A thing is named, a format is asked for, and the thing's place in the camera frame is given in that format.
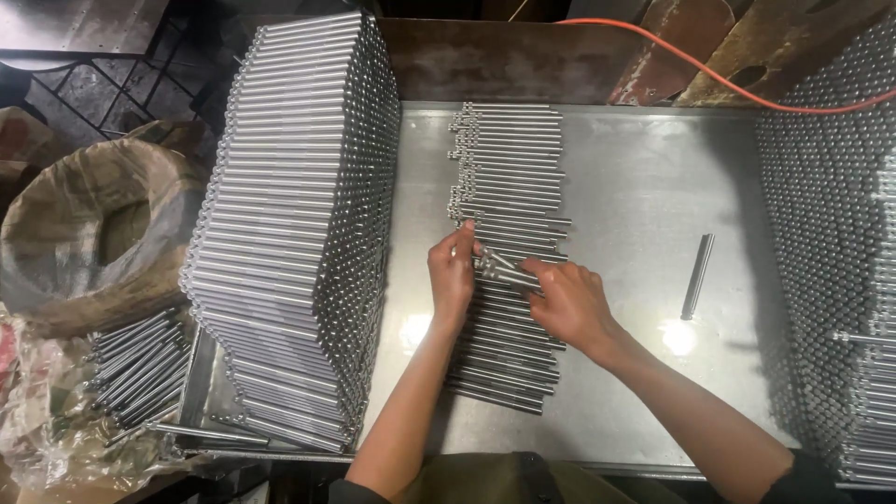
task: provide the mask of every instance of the bundle of rods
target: bundle of rods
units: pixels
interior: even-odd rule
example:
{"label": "bundle of rods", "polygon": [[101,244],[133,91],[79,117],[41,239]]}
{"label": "bundle of rods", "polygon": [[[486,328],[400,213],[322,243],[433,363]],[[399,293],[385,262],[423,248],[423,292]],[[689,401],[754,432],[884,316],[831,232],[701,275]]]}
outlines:
{"label": "bundle of rods", "polygon": [[379,334],[400,121],[372,17],[258,30],[181,285],[225,352],[244,410],[234,421],[264,437],[354,446]]}
{"label": "bundle of rods", "polygon": [[88,388],[97,393],[92,408],[102,410],[123,429],[111,446],[145,421],[177,408],[186,374],[188,351],[184,328],[166,309],[152,317],[104,334],[91,335],[96,364]]}
{"label": "bundle of rods", "polygon": [[[783,103],[837,107],[896,83],[896,17]],[[768,113],[756,131],[807,448],[856,482],[896,483],[896,103]]]}
{"label": "bundle of rods", "polygon": [[562,117],[548,105],[464,103],[451,124],[460,165],[448,214],[460,226],[476,221],[483,246],[467,325],[445,388],[457,395],[542,414],[560,373],[554,350],[565,350],[529,315],[525,291],[538,279],[513,261],[562,262],[557,241],[568,219],[548,216],[562,203],[558,168]]}

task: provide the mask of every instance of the person's left hand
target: person's left hand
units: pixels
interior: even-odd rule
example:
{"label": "person's left hand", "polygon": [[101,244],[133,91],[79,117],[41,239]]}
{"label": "person's left hand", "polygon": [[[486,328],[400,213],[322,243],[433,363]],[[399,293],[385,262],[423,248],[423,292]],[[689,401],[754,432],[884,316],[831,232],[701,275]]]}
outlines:
{"label": "person's left hand", "polygon": [[433,319],[460,329],[473,296],[473,220],[429,249],[429,280],[433,285]]}

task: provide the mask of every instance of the hand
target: hand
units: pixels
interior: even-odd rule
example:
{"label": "hand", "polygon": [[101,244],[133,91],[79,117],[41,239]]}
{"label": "hand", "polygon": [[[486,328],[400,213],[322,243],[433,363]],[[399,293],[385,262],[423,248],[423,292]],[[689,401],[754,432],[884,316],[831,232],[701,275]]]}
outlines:
{"label": "hand", "polygon": [[545,293],[544,299],[529,296],[530,313],[550,335],[607,369],[648,354],[610,314],[599,274],[575,263],[555,265],[533,258],[520,266],[538,277]]}
{"label": "hand", "polygon": [[467,306],[473,296],[472,252],[473,220],[466,221],[459,229],[429,249],[429,280],[433,285],[433,319],[456,324],[460,330],[467,316]]}

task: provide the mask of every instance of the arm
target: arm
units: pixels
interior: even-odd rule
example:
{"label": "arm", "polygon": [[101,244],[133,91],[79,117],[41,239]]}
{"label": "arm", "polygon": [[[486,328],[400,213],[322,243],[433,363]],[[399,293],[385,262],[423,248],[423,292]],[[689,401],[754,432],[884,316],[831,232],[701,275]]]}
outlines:
{"label": "arm", "polygon": [[598,274],[536,259],[522,266],[545,293],[530,296],[532,318],[632,389],[722,497],[754,504],[790,470],[793,455],[775,438],[660,362],[613,319]]}
{"label": "arm", "polygon": [[472,249],[473,222],[467,221],[429,250],[432,323],[345,477],[390,502],[401,500],[420,471],[435,401],[473,295]]}

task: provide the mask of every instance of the sleeve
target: sleeve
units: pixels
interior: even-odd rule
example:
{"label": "sleeve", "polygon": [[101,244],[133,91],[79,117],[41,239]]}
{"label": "sleeve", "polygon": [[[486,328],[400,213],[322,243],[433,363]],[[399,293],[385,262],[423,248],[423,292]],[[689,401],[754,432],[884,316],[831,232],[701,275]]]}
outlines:
{"label": "sleeve", "polygon": [[853,504],[837,490],[834,476],[821,460],[794,450],[793,467],[762,497],[760,504]]}
{"label": "sleeve", "polygon": [[330,483],[328,502],[330,504],[390,504],[388,500],[366,486],[345,480],[336,480]]}

